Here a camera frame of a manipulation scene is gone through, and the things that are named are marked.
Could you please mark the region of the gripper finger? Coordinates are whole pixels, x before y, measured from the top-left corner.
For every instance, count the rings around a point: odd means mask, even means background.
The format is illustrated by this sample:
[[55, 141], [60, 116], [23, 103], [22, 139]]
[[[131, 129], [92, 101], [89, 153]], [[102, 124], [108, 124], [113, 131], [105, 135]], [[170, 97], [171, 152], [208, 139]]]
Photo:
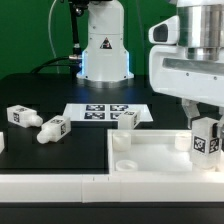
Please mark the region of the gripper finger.
[[217, 123], [217, 137], [224, 138], [224, 115], [221, 117]]
[[197, 104], [198, 104], [197, 101], [193, 101], [193, 100], [189, 100], [189, 99], [182, 100], [182, 108], [187, 117], [187, 127], [188, 128], [192, 127], [192, 120], [194, 118], [200, 116]]

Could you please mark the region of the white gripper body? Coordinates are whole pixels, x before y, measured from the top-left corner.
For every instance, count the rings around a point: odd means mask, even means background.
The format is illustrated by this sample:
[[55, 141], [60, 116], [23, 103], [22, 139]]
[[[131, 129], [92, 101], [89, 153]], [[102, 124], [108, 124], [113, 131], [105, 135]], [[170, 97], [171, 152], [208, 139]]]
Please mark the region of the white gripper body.
[[155, 92], [224, 107], [224, 49], [218, 61], [186, 58], [178, 46], [180, 21], [177, 15], [154, 25], [148, 38], [154, 44], [149, 53], [149, 80]]

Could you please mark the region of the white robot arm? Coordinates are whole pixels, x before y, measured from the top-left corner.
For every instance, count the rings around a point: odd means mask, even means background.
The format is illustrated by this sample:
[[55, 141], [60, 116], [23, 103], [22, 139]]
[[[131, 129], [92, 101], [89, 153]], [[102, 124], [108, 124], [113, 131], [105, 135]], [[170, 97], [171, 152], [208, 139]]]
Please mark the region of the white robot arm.
[[[186, 116], [199, 102], [220, 108], [213, 133], [224, 138], [224, 0], [169, 0], [174, 16], [148, 31], [149, 81], [154, 91], [182, 100]], [[126, 81], [129, 53], [123, 46], [124, 11], [116, 0], [87, 4], [88, 45], [80, 80], [98, 88]]]

